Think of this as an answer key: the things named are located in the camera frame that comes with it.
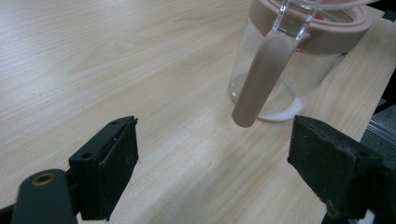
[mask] wood grain surface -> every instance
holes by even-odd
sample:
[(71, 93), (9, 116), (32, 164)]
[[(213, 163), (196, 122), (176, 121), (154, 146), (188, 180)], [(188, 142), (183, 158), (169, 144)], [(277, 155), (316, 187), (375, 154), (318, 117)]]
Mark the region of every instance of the wood grain surface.
[[(113, 119), (139, 118), (140, 163), (110, 223), (320, 223), (286, 162), (291, 121), (231, 119), (227, 87), (248, 0), (0, 3), (0, 206)], [(396, 63), (375, 23), (316, 91), (307, 116), (359, 140)]]

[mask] black object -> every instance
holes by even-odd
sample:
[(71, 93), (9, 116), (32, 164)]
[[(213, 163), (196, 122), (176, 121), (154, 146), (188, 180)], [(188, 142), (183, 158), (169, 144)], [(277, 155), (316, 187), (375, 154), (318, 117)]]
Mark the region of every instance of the black object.
[(138, 161), (135, 125), (126, 117), (107, 124), (69, 159), (70, 170), (25, 179), (17, 202), (0, 210), (0, 223), (77, 223), (110, 219)]
[(370, 208), (377, 223), (396, 223), (396, 170), (382, 156), (330, 125), (294, 118), (288, 162), (326, 204), (322, 223), (363, 218)]

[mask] wooden table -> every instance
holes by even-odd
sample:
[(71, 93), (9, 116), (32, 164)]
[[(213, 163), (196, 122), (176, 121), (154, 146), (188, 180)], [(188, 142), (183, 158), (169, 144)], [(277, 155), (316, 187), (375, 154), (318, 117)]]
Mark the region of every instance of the wooden table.
[[(286, 162), (291, 122), (236, 126), (227, 91), (248, 0), (0, 3), (0, 206), (24, 178), (135, 115), (140, 161), (110, 223), (319, 223)], [(305, 115), (359, 140), (396, 62), (379, 19)]]

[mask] beige handle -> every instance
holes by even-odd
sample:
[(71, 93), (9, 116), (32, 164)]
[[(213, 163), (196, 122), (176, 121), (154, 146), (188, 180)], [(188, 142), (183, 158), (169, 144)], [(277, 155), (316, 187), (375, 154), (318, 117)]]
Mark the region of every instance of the beige handle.
[(274, 88), (299, 41), (271, 30), (262, 41), (233, 108), (233, 121), (250, 127)]

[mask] glass body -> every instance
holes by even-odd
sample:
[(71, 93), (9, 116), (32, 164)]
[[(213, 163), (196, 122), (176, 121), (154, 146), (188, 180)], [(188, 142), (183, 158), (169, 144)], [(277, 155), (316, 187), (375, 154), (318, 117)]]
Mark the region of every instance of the glass body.
[[(229, 91), (234, 101), (242, 89), (250, 65), (263, 39), (264, 35), (248, 19), (229, 83)], [(341, 62), (345, 55), (346, 53), (312, 54), (297, 49), (262, 108), (259, 119), (283, 121), (293, 119), (295, 115), (303, 113), (312, 92), (320, 86), (326, 75)]]

